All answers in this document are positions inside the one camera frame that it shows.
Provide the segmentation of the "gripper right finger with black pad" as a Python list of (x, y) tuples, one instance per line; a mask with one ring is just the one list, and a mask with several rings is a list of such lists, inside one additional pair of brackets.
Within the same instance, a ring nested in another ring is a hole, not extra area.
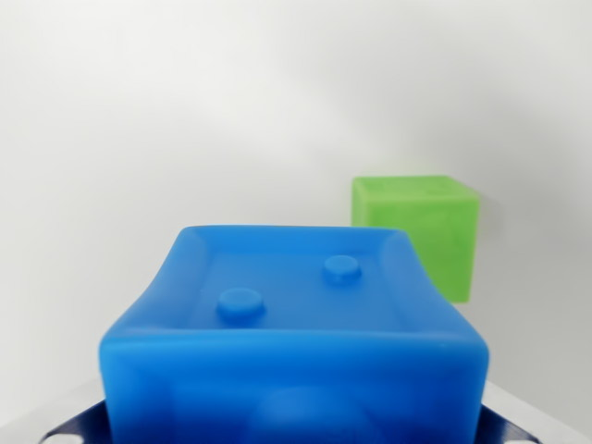
[(547, 416), (529, 404), (482, 405), (479, 443), (546, 443)]

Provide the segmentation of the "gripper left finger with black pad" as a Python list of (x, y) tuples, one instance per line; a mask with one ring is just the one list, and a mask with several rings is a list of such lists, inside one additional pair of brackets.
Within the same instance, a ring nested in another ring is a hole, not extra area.
[(41, 444), (107, 444), (107, 411), (103, 401), (47, 432)]

